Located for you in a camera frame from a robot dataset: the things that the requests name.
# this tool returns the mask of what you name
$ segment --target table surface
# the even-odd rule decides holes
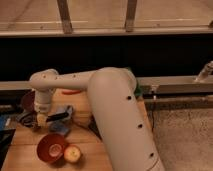
[[[82,124],[86,124],[92,115],[85,92],[75,95],[63,95],[61,90],[57,90],[53,97],[52,111],[60,105],[72,105],[75,109],[76,122]],[[150,127],[142,99],[138,100],[138,105],[145,123]],[[112,171],[102,141],[92,131],[76,124],[71,125],[71,133],[66,137],[66,140],[80,147],[83,153],[80,162],[76,165],[66,162],[49,165],[40,161],[36,154],[36,148],[40,139],[46,134],[47,129],[45,128],[33,132],[29,128],[18,124],[2,171]]]

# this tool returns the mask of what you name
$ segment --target dark surface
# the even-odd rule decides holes
[[[12,141],[15,130],[0,131],[0,170],[4,163],[8,148]]]
[[[104,66],[136,76],[196,75],[213,57],[213,35],[1,38],[0,81],[28,80],[36,71],[60,73]]]

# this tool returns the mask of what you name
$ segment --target floor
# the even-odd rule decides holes
[[[213,170],[212,100],[170,98],[148,101],[146,106],[166,170]]]
[[[68,0],[74,28],[123,28],[127,0]],[[212,0],[138,0],[135,27],[200,26]],[[0,0],[0,30],[61,29],[56,0]]]

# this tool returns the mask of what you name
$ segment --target wooden table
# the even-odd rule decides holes
[[[76,122],[87,124],[91,110],[85,92],[75,95],[62,95],[61,90],[57,90],[53,98],[53,111],[57,106],[65,104],[74,107]],[[138,104],[146,123],[149,124],[143,100],[139,100]],[[40,139],[46,134],[46,129],[33,132],[18,124],[2,171],[112,171],[103,143],[92,131],[75,124],[71,126],[71,133],[66,139],[80,147],[83,153],[82,160],[77,165],[64,162],[57,166],[40,161],[36,154],[36,147]]]

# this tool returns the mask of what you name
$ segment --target blue object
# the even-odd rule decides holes
[[[49,131],[66,136],[70,132],[70,128],[65,126],[65,124],[61,121],[54,121],[50,124]]]
[[[0,116],[0,130],[4,130],[5,124],[7,122],[7,115],[1,115]]]

